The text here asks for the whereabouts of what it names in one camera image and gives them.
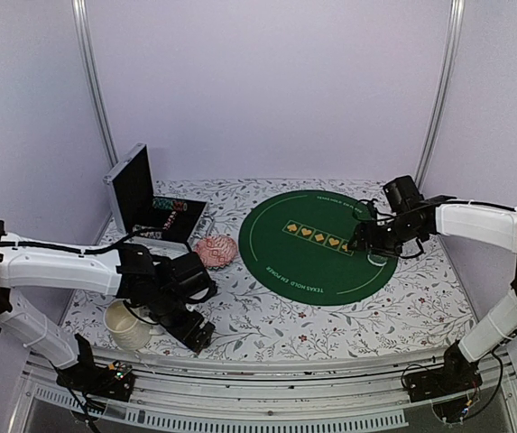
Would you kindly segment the white dealer button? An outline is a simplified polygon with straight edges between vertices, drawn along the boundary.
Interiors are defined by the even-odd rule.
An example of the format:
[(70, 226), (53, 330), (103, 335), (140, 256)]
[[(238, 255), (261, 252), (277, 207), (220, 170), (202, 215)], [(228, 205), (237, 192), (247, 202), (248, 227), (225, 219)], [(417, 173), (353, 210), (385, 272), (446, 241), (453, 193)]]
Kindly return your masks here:
[(377, 266), (377, 267), (383, 267), (383, 266), (385, 266), (385, 264), (388, 263), (387, 257), (381, 256), (378, 254), (374, 254), (374, 253), (369, 253), (367, 255), (367, 260), (370, 264)]

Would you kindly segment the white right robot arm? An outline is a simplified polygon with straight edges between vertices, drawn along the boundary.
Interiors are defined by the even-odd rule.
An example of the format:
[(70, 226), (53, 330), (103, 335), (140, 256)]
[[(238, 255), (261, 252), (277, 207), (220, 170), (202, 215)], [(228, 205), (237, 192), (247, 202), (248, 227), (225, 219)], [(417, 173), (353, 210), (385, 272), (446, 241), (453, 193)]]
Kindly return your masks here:
[(370, 207), (370, 218), (356, 225), (348, 250), (400, 258), (406, 242), (423, 244), (433, 235), (444, 235), (498, 246), (516, 256), (507, 294), (447, 350), (446, 356), (452, 361), (437, 371), (439, 389), (454, 393), (469, 381), (469, 364), (478, 362), (517, 331), (517, 207), (445, 195), (425, 198), (409, 175), (386, 183), (383, 192), (391, 215), (379, 217), (375, 207)]

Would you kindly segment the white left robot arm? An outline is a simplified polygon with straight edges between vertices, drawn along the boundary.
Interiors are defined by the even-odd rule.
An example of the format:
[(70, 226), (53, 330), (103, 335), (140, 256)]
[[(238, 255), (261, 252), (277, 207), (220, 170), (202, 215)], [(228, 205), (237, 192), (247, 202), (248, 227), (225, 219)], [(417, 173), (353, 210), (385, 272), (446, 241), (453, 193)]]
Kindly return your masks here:
[(20, 293), (21, 287), (85, 290), (145, 307), (154, 324), (191, 351), (209, 345), (214, 325), (193, 310), (217, 292), (199, 256), (159, 256), (128, 236), (99, 248), (48, 244), (5, 231), (0, 220), (0, 328), (53, 365), (85, 392), (103, 384), (90, 344), (60, 329)]

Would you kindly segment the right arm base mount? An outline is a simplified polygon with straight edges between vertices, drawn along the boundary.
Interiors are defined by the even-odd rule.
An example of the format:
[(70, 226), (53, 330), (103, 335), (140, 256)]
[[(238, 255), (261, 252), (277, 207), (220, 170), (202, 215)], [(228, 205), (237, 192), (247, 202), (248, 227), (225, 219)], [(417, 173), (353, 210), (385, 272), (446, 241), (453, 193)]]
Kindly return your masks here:
[(447, 424), (460, 423), (466, 419), (475, 396), (483, 384), (478, 372), (478, 362), (468, 362), (460, 351), (451, 346), (443, 356), (443, 365), (403, 372), (402, 388), (409, 393), (411, 402), (426, 401), (463, 392), (463, 396), (450, 401), (435, 403), (435, 416)]

